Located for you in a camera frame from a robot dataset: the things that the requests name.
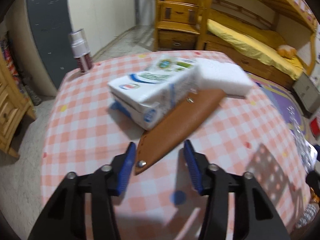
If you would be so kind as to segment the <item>yellow bed sheet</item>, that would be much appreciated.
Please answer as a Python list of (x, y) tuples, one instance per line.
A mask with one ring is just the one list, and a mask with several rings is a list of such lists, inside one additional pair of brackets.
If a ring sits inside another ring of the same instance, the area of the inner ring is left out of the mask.
[(276, 50), (255, 38), (234, 31), (214, 20), (208, 20), (207, 28), (240, 54), (258, 60), (267, 66), (273, 66), (293, 80), (297, 80), (305, 72), (297, 57), (294, 57), (295, 63), (291, 63), (288, 59), (280, 56)]

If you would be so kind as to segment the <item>grey nightstand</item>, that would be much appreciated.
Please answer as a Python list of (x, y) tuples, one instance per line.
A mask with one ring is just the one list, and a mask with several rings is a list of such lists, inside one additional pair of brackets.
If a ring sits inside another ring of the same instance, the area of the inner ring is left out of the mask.
[(293, 90), (309, 113), (313, 114), (317, 111), (319, 108), (319, 91), (305, 73), (294, 83)]

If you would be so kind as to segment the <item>crumpled silver foil wrapper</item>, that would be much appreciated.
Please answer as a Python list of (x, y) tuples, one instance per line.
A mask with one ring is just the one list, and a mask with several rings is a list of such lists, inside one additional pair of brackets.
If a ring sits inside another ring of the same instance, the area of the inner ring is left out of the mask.
[(293, 136), (297, 148), (298, 155), (306, 173), (314, 170), (317, 161), (317, 150), (305, 139), (299, 124), (295, 119), (295, 112), (292, 106), (287, 107), (290, 114), (290, 121), (293, 127)]

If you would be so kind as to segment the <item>colourful oval rug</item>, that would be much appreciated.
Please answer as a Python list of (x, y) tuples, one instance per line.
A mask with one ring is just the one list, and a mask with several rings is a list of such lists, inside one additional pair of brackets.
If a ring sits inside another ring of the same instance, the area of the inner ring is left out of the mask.
[(309, 129), (309, 120), (304, 117), (302, 109), (291, 92), (270, 80), (263, 79), (249, 72), (247, 72), (247, 74), (272, 101), (274, 107), (281, 114), (291, 131), (293, 131), (293, 126), (290, 119), (291, 114), (289, 108), (292, 109), (304, 137), (307, 141), (312, 142), (314, 137)]

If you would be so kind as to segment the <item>white foam block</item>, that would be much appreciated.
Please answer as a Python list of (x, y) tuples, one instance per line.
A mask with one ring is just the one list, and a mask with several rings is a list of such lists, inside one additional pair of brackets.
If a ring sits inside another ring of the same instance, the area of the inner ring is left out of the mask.
[(246, 97), (254, 87), (253, 81), (234, 63), (196, 58), (196, 85), (199, 90), (221, 89), (227, 95)]

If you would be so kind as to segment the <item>white wardrobe with dots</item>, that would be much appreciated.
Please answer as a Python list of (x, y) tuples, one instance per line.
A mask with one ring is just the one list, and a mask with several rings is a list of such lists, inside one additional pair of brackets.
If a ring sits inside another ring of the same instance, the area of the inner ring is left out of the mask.
[(54, 88), (76, 68), (68, 35), (83, 29), (92, 55), (135, 25), (135, 0), (26, 0), (33, 39)]

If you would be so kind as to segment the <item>white milk carton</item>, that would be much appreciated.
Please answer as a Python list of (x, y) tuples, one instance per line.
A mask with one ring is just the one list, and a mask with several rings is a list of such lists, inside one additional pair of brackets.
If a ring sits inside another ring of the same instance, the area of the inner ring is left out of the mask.
[(144, 130), (155, 127), (196, 87), (198, 62), (162, 55), (143, 71), (108, 83), (120, 111)]

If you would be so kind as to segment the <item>pink checkered tablecloth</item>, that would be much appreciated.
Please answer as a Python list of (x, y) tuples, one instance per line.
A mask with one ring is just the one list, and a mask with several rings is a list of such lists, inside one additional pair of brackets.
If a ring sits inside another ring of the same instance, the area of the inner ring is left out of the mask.
[[(44, 140), (41, 196), (46, 202), (65, 174), (92, 173), (139, 142), (142, 129), (112, 108), (108, 82), (140, 72), (160, 57), (145, 53), (73, 70), (60, 88)], [(295, 141), (273, 103), (254, 86), (246, 98), (226, 98), (191, 135), (197, 152), (225, 171), (252, 172), (292, 230), (310, 201)], [(139, 175), (114, 198), (122, 239), (197, 239), (206, 198), (193, 189), (181, 147)]]

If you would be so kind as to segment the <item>red trash bin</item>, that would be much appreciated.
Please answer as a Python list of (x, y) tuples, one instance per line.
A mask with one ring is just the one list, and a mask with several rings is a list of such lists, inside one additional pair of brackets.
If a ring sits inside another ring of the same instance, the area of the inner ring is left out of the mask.
[(316, 113), (310, 120), (310, 130), (315, 137), (316, 140), (319, 139), (320, 136), (320, 117), (319, 117), (319, 112)]

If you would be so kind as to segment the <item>clear spray bottle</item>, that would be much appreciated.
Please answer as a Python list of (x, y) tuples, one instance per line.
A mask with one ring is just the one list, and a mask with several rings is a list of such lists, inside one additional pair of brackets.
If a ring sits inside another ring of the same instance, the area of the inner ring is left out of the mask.
[(93, 68), (91, 51), (85, 36), (84, 29), (71, 32), (68, 35), (73, 57), (80, 72), (87, 73)]

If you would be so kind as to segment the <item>wooden stair drawers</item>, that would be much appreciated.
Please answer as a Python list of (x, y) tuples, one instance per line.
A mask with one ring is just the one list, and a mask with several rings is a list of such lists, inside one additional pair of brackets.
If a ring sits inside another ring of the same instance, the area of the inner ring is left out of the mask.
[(156, 0), (153, 50), (203, 50), (212, 0)]

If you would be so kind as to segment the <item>brown leather sheath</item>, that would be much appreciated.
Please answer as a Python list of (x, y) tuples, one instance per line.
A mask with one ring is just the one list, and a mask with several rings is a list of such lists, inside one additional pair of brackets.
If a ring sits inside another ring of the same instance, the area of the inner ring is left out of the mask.
[(189, 92), (154, 128), (143, 133), (137, 146), (135, 174), (157, 163), (195, 132), (219, 107), (221, 89)]

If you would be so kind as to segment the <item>orange plush toy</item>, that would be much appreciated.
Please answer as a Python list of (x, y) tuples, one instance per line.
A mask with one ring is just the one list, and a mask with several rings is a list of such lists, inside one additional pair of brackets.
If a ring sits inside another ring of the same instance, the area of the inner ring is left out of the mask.
[(277, 53), (284, 58), (292, 59), (296, 56), (297, 50), (289, 45), (280, 45), (277, 48)]

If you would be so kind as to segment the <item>wooden bunk bed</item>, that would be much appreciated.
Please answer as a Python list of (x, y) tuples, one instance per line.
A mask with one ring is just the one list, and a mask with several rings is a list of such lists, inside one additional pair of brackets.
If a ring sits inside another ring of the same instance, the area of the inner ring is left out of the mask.
[[(208, 20), (214, 20), (270, 46), (297, 50), (296, 56), (310, 77), (316, 66), (318, 21), (304, 0), (212, 0)], [(230, 44), (206, 31), (203, 50), (225, 53), (244, 70), (290, 89), (296, 80), (237, 52)]]

